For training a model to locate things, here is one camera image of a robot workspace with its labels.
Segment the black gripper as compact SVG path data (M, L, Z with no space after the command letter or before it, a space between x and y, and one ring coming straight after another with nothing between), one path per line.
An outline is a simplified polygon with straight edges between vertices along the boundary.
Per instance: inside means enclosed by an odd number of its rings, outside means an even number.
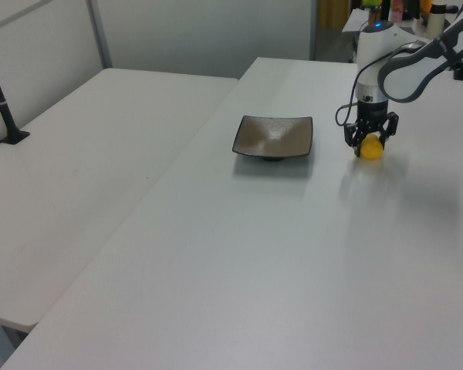
M362 142L369 134L369 123L376 124L378 140L382 146L396 134L399 116L388 112L388 101L374 103L357 101L357 121L344 126L344 139L356 157L361 155Z

